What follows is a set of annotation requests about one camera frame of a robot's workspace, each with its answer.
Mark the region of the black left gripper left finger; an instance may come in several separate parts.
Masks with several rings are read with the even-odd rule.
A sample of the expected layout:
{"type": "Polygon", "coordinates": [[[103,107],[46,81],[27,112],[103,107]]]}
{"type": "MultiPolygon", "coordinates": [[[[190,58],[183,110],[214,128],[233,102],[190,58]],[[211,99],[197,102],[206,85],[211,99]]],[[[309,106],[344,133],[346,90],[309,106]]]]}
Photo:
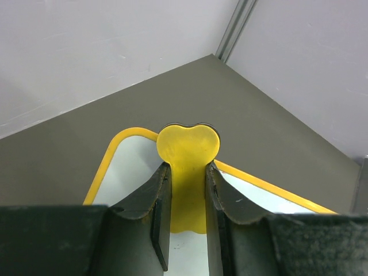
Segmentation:
{"type": "Polygon", "coordinates": [[[167,163],[113,206],[3,206],[1,274],[163,275],[170,213],[167,163]]]}

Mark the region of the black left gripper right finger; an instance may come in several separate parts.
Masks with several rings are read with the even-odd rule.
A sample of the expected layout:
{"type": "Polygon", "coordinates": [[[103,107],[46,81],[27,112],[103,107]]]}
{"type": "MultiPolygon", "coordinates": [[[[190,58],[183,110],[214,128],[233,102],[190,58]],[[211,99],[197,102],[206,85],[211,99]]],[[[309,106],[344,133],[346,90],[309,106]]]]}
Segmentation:
{"type": "Polygon", "coordinates": [[[210,275],[366,275],[367,217],[274,214],[205,169],[210,275]]]}

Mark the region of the yellow-framed whiteboard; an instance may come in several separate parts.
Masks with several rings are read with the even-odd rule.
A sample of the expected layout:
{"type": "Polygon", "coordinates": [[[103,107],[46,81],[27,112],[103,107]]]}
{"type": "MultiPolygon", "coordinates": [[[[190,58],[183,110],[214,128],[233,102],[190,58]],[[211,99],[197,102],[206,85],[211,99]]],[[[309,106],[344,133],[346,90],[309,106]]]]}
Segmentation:
{"type": "MultiPolygon", "coordinates": [[[[84,203],[114,205],[142,186],[164,162],[156,141],[159,133],[128,128],[111,140],[84,203]]],[[[221,175],[252,202],[273,213],[325,213],[331,210],[251,174],[213,161],[221,175]]],[[[170,233],[168,275],[208,275],[206,234],[170,233]]]]}

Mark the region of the yellow bone-shaped eraser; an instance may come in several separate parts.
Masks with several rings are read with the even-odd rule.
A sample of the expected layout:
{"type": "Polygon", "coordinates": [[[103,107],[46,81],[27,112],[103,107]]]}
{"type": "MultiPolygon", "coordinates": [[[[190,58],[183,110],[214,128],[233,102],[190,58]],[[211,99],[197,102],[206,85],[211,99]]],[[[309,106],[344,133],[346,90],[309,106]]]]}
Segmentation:
{"type": "Polygon", "coordinates": [[[159,156],[171,169],[172,233],[206,233],[205,174],[220,149],[220,135],[206,123],[169,124],[158,134],[159,156]]]}

